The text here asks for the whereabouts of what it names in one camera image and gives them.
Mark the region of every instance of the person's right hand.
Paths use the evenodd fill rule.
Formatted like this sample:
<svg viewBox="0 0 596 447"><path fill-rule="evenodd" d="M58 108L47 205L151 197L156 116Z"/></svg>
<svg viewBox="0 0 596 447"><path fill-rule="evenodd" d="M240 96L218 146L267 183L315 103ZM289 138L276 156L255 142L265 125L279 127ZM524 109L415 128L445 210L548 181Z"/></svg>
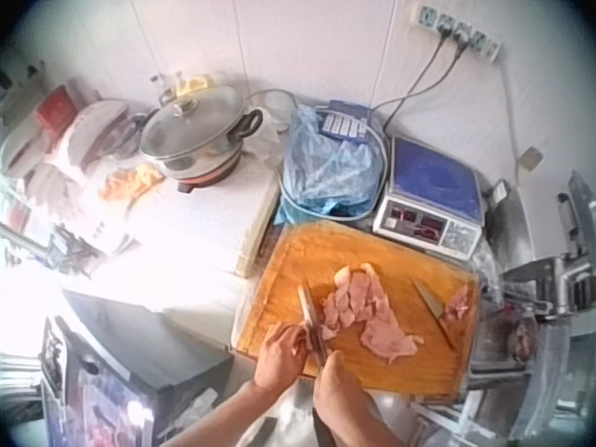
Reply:
<svg viewBox="0 0 596 447"><path fill-rule="evenodd" d="M369 396L351 371L344 368L344 354L334 351L315 381L315 408L321 420L348 444L354 428L366 426L372 418Z"/></svg>

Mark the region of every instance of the pot handle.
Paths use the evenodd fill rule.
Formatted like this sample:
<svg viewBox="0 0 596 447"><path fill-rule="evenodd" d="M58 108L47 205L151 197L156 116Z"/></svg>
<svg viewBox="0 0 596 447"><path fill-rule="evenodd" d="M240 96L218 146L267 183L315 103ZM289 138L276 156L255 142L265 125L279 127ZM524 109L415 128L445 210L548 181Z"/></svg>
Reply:
<svg viewBox="0 0 596 447"><path fill-rule="evenodd" d="M229 135L236 140L250 137L263 124L263 112L259 109L252 110L242 116L240 121L230 130Z"/></svg>

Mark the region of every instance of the hand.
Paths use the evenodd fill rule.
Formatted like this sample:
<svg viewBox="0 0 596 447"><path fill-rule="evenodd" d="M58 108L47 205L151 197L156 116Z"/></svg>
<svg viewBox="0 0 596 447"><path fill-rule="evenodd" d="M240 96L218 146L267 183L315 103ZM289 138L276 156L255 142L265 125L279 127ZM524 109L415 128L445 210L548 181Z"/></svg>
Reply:
<svg viewBox="0 0 596 447"><path fill-rule="evenodd" d="M314 403L321 420L348 445L359 445L356 429L371 423L369 401L356 375L344 368L344 353L334 351L315 381Z"/></svg>
<svg viewBox="0 0 596 447"><path fill-rule="evenodd" d="M305 335L305 328L295 324L271 326L261 345L254 384L275 399L281 396L305 368Z"/></svg>

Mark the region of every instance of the white tiled wall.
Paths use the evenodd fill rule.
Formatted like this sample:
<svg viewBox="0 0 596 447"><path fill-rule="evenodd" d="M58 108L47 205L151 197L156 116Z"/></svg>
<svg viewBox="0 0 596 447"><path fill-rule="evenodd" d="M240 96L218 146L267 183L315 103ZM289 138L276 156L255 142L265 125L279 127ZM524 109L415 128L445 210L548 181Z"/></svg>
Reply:
<svg viewBox="0 0 596 447"><path fill-rule="evenodd" d="M502 40L519 149L545 154L532 176L564 183L576 168L596 189L596 61L580 23L554 0L428 3ZM149 77L182 70L243 93L276 87L307 101L375 105L403 94L437 44L410 24L412 7L413 0L47 0L13 47L30 62L46 61L50 85L80 90L80 102L92 101L94 89L155 102ZM421 87L453 51L445 45ZM501 72L472 54L440 88L408 101L394 129L491 181L513 177Z"/></svg>

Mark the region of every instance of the wooden cutting board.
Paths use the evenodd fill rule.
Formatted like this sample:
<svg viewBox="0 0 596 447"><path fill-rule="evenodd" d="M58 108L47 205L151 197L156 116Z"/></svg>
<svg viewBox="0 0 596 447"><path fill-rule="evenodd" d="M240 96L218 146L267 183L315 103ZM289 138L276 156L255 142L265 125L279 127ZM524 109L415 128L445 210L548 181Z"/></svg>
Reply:
<svg viewBox="0 0 596 447"><path fill-rule="evenodd" d="M397 358L387 365L386 360L377 358L360 343L364 323L355 323L330 340L328 346L344 351L346 367L365 387L454 399L476 325L476 277L418 251L337 223L309 223L284 232L261 279L237 350L257 358L270 325L279 320L299 323L304 319L298 298L298 287L304 279L322 317L321 300L335 290L335 272L344 265L355 269L362 263L372 264L378 273L401 328L407 334L421 335L425 344L416 355ZM422 281L444 303L468 285L470 309L449 328L457 343L456 352L447 345L412 278ZM312 359L306 363L305 374L317 375Z"/></svg>

